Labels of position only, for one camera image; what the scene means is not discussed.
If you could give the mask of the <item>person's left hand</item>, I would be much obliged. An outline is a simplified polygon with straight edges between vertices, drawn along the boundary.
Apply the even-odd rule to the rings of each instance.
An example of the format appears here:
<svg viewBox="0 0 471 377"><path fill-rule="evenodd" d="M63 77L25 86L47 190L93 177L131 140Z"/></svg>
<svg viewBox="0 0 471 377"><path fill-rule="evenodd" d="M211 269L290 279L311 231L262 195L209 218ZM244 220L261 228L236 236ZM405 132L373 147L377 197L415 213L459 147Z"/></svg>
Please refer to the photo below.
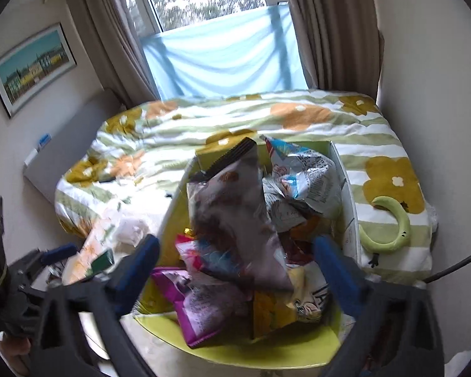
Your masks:
<svg viewBox="0 0 471 377"><path fill-rule="evenodd" d="M8 365L18 375L28 376L29 367L22 359L30 353L31 343L28 338L14 337L4 334L0 340L1 355L7 360Z"/></svg>

